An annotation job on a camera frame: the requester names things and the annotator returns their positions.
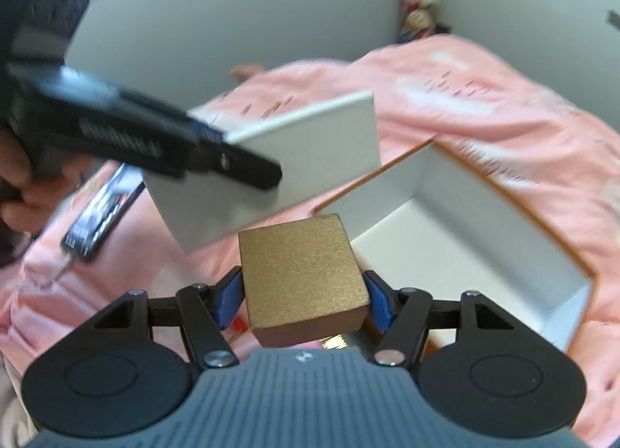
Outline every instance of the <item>smartphone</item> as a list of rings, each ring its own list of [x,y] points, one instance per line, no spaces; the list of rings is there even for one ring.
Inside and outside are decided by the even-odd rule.
[[[145,184],[141,170],[131,165],[121,165],[69,228],[61,247],[75,259],[94,259],[143,189]]]

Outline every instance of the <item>white logo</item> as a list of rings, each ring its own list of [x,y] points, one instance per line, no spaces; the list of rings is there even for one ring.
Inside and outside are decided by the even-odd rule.
[[[119,148],[129,149],[131,151],[161,158],[163,154],[161,146],[158,142],[145,141],[142,137],[130,135],[127,132],[116,130],[112,126],[103,126],[94,124],[86,118],[80,118],[79,127],[85,137],[95,139],[96,141],[105,142]]]
[[[310,352],[300,352],[298,353],[295,358],[300,361],[301,363],[305,364],[306,362],[313,360],[314,359],[314,355],[312,355]]]

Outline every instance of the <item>pink blanket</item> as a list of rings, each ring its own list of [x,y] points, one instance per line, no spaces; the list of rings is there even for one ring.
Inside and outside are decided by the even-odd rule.
[[[250,79],[204,108],[260,119],[367,89],[375,93],[383,162],[438,134],[518,193],[594,267],[598,278],[592,302],[570,349],[588,380],[575,430],[592,446],[609,446],[620,434],[618,135],[494,55],[451,36],[374,51],[352,64],[287,65]],[[239,263],[236,237],[183,257],[148,193],[126,214],[94,263],[70,262],[58,243],[112,170],[105,167],[75,198],[23,264],[2,272],[0,351],[19,372],[127,289],[170,295],[195,278],[218,279]],[[324,198],[269,222],[306,217]],[[161,273],[171,264],[190,273]],[[240,354],[254,345],[250,335],[244,338],[235,342]]]

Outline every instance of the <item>small cube box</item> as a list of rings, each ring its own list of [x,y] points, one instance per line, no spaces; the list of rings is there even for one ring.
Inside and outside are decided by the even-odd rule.
[[[250,329],[265,347],[356,331],[368,291],[337,214],[239,233]]]

